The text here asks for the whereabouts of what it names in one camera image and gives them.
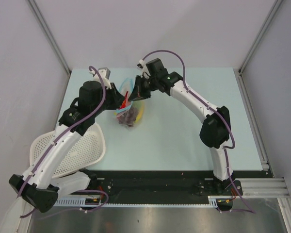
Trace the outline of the red fake apple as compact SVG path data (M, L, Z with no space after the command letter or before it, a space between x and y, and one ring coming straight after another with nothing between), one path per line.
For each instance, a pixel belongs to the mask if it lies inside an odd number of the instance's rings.
M127 91L125 93L124 97L125 97L125 99L122 102L120 109L124 109L124 108L130 107L132 105L132 103L129 101L129 91Z

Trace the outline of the clear zip top bag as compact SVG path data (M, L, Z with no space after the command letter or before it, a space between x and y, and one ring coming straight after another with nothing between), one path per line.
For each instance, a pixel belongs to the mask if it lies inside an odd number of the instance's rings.
M114 116L119 125L126 128L133 128L141 123L145 105L141 101L129 101L129 96L133 91L134 82L126 78L120 88L119 93L124 96L120 107L115 110Z

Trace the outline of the yellow fake banana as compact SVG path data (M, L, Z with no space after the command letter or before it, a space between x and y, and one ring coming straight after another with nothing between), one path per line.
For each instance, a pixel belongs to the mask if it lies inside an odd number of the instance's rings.
M138 114L137 114L135 122L137 123L142 119L142 116L143 116L144 110L145 110L145 104L143 101L140 101L140 102L137 102L136 106L137 106Z

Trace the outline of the dark fake grape bunch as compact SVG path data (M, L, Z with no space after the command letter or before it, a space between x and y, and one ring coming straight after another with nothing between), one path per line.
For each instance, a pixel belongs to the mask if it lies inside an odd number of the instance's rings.
M131 107L128 111L117 118L118 123L126 127L132 127L135 124L137 114L137 107Z

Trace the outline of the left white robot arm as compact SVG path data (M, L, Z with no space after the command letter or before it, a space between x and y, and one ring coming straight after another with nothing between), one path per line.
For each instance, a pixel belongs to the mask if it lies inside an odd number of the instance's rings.
M14 174L9 179L18 197L45 213L62 196L80 190L87 194L94 193L97 181L84 168L58 179L54 179L53 175L72 147L94 125L95 118L105 110L119 108L123 101L124 96L114 83L106 86L98 81L85 82L79 90L79 96L60 118L48 147L23 174Z

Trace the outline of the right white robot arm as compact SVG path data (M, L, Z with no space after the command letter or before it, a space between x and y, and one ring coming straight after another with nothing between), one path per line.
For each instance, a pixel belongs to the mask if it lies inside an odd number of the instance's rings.
M140 60L141 74L135 78L130 101L145 100L159 90L186 106L202 123L199 133L201 141L210 149L213 162L214 190L225 195L232 187L233 170L229 165L227 149L231 136L229 110L217 107L191 89L184 77L177 72L168 72L159 58L145 62Z

